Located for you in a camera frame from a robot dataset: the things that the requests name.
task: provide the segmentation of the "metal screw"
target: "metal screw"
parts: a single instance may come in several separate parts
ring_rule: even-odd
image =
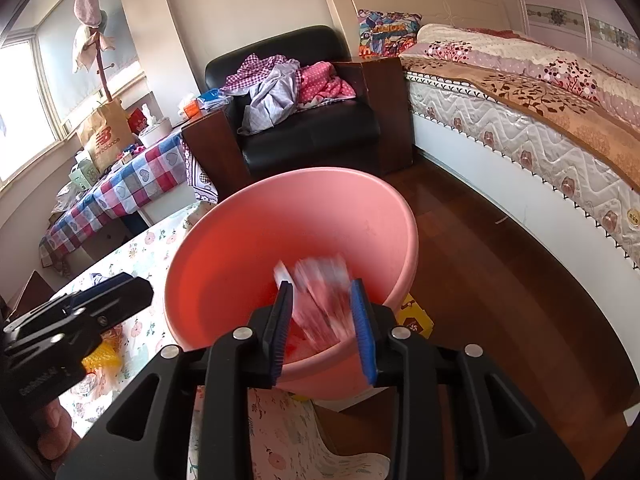
[[[165,346],[161,351],[160,355],[165,359],[173,359],[180,353],[180,348],[176,345],[168,345]]]
[[[482,347],[475,343],[465,346],[465,354],[469,357],[480,357],[482,355]]]
[[[409,339],[411,337],[411,330],[405,326],[396,326],[391,329],[391,337],[396,339]]]
[[[240,341],[244,339],[249,339],[254,334],[254,331],[251,330],[247,326],[241,326],[240,328],[236,328],[234,330],[234,339],[239,339]]]

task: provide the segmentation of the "paper bag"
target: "paper bag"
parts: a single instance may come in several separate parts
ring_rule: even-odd
[[[103,104],[78,130],[80,143],[89,152],[100,174],[113,164],[124,148],[136,142],[119,101]]]

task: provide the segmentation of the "pillow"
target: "pillow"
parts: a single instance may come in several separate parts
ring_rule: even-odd
[[[360,9],[360,47],[362,57],[395,57],[416,43],[420,29],[420,14],[377,12]]]

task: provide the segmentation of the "yellow box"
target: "yellow box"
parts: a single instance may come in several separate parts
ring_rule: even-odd
[[[429,338],[433,332],[433,321],[411,294],[407,295],[396,313],[396,321],[425,338]]]

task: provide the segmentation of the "mattress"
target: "mattress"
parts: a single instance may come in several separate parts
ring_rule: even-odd
[[[464,132],[538,174],[593,216],[640,265],[640,195],[609,166],[471,84],[415,72],[405,77],[413,113]]]

